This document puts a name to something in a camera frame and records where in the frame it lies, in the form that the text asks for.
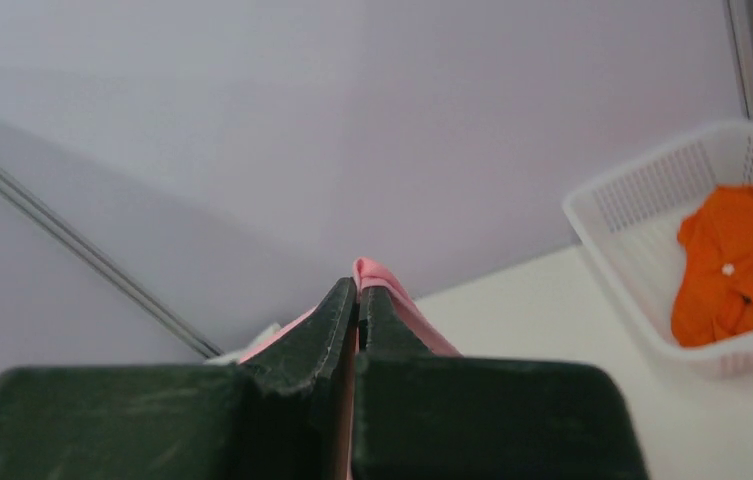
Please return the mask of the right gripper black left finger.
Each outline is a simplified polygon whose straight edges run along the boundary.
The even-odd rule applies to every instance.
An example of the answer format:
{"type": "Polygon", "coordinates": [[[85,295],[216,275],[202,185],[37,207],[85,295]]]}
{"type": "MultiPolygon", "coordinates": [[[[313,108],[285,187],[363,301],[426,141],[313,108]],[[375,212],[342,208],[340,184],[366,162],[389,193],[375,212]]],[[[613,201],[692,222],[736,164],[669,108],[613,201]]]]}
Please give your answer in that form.
{"type": "Polygon", "coordinates": [[[0,479],[343,479],[357,290],[240,364],[0,374],[0,479]]]}

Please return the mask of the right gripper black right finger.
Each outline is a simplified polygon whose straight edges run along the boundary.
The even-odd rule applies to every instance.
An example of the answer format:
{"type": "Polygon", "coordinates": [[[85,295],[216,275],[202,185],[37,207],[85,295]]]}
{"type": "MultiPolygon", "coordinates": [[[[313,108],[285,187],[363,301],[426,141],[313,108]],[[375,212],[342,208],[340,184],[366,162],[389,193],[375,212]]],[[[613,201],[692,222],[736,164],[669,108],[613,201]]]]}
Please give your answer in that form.
{"type": "Polygon", "coordinates": [[[447,356],[364,290],[355,479],[645,479],[626,401],[584,363],[447,356]]]}

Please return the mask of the pink t-shirt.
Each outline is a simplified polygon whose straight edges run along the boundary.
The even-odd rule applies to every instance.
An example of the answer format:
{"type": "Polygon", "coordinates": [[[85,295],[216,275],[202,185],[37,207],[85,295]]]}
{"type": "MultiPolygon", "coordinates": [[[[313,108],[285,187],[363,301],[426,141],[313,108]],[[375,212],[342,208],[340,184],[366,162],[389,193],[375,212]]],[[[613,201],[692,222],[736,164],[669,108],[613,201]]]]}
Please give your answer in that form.
{"type": "MultiPolygon", "coordinates": [[[[375,260],[360,257],[352,266],[352,274],[360,298],[363,298],[366,290],[374,288],[386,289],[389,294],[390,303],[397,312],[401,322],[422,341],[429,351],[439,356],[460,356],[460,352],[423,316],[412,297],[387,267],[375,260]]],[[[297,327],[314,313],[316,309],[317,307],[314,306],[295,320],[282,326],[282,330],[273,343],[276,343],[290,330],[297,327]]],[[[267,349],[273,343],[268,344],[263,350],[267,349]]]]}

